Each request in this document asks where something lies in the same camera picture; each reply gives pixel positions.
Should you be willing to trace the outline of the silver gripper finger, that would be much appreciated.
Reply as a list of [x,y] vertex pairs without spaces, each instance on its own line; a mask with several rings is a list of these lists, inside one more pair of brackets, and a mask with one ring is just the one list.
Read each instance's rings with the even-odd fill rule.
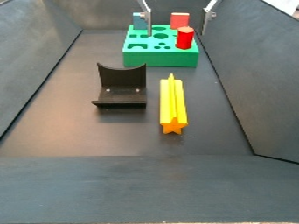
[[216,12],[213,11],[213,8],[216,7],[217,1],[218,0],[209,0],[208,5],[202,8],[202,23],[200,34],[205,33],[208,22],[212,18],[216,17]]
[[148,7],[145,0],[136,0],[136,1],[142,10],[142,12],[140,13],[140,18],[146,23],[146,35],[150,36],[152,35],[152,10]]

